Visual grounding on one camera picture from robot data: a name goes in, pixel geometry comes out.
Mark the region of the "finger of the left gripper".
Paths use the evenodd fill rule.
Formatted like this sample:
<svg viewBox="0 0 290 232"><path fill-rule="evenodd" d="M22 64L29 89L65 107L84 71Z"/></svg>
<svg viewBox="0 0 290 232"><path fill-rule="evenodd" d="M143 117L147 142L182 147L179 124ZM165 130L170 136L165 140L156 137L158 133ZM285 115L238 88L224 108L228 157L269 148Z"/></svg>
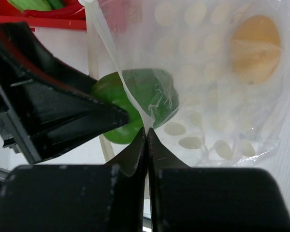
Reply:
<svg viewBox="0 0 290 232"><path fill-rule="evenodd" d="M91 95L96 84L54 57L26 23L0 23L0 135L28 163L129 122L125 110Z"/></svg>

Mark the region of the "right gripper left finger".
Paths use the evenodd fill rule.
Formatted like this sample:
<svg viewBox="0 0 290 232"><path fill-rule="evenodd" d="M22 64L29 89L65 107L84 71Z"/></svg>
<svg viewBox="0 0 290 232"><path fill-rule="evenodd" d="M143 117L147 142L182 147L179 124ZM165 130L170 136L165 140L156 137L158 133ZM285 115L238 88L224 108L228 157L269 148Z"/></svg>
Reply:
<svg viewBox="0 0 290 232"><path fill-rule="evenodd" d="M0 187L0 232L140 232L146 135L104 165L21 165Z"/></svg>

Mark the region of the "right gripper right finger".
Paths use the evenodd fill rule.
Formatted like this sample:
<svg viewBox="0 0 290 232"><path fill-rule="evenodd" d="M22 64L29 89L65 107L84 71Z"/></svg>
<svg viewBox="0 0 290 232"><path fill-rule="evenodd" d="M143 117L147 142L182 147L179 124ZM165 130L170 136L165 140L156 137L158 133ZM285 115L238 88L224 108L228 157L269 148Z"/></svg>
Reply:
<svg viewBox="0 0 290 232"><path fill-rule="evenodd" d="M192 168L147 135L152 230L290 232L290 214L269 172Z"/></svg>

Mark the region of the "green bell pepper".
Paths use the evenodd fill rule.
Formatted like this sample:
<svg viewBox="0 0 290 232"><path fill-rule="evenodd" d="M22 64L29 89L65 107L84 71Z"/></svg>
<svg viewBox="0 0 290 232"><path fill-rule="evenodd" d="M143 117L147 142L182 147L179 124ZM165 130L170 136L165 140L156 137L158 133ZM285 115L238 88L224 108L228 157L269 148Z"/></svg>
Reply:
<svg viewBox="0 0 290 232"><path fill-rule="evenodd" d="M156 129L169 121L179 107L179 97L174 88L170 73L162 69L133 69L122 72L123 80L117 72L102 77L92 88L92 95L105 102L112 103L128 112L128 124L104 134L115 144L130 144L142 128L140 113L129 101L124 90L129 92L144 112L154 119L152 128Z"/></svg>

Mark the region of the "clear zip top bag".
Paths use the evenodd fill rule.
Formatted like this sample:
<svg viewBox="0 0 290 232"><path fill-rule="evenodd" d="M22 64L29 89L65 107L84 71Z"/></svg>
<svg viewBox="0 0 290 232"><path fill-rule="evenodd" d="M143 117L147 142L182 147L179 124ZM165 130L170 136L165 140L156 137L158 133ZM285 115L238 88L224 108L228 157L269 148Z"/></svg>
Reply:
<svg viewBox="0 0 290 232"><path fill-rule="evenodd" d="M154 129L129 92L143 128L180 160L196 166L251 166L277 153L290 104L290 0L83 0L92 77L133 69L171 74L177 113ZM244 84L232 67L230 39L255 15L270 17L281 39L278 67ZM100 143L106 160L129 144Z"/></svg>

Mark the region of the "yellow lemon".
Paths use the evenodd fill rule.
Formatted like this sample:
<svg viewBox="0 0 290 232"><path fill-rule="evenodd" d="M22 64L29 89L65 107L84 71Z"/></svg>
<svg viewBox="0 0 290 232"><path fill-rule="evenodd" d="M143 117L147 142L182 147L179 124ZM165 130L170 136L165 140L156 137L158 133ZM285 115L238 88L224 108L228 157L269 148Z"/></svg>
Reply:
<svg viewBox="0 0 290 232"><path fill-rule="evenodd" d="M255 15L242 22L230 39L232 67L244 84L261 84L281 59L281 39L273 20Z"/></svg>

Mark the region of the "light green gourd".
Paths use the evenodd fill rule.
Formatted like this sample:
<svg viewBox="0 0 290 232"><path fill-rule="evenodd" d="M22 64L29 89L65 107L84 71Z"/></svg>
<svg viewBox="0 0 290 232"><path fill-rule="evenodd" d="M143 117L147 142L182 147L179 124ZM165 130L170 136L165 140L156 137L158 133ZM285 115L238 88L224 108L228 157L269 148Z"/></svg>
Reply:
<svg viewBox="0 0 290 232"><path fill-rule="evenodd" d="M12 6L19 11L37 10L51 11L52 7L46 0L7 0Z"/></svg>

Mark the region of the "red chili pepper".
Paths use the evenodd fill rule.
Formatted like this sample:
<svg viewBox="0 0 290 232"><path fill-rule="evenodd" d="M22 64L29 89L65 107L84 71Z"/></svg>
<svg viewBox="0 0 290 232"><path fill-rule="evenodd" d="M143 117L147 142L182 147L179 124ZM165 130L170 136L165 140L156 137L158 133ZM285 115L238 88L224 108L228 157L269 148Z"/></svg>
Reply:
<svg viewBox="0 0 290 232"><path fill-rule="evenodd" d="M61 9L51 11L25 10L23 14L26 17L81 20L85 18L85 8L78 2L75 2Z"/></svg>

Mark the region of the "red plastic tray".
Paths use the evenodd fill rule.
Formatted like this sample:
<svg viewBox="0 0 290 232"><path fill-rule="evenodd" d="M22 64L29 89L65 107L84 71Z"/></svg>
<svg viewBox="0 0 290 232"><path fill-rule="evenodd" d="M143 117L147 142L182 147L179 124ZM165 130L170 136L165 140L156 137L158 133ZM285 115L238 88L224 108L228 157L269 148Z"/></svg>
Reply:
<svg viewBox="0 0 290 232"><path fill-rule="evenodd" d="M26 10L22 13L6 0L0 0L0 23L26 22L31 28L55 28L86 31L85 8L77 0L64 0L62 9L50 12Z"/></svg>

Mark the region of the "small dark green cucumber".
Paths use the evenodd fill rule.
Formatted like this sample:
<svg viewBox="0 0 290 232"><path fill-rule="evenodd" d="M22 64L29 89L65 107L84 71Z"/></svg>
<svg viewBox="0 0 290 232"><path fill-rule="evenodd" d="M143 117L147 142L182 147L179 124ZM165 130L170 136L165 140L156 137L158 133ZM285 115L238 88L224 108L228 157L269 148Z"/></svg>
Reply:
<svg viewBox="0 0 290 232"><path fill-rule="evenodd" d="M47 0L52 9L61 9L65 7L65 3L62 0Z"/></svg>

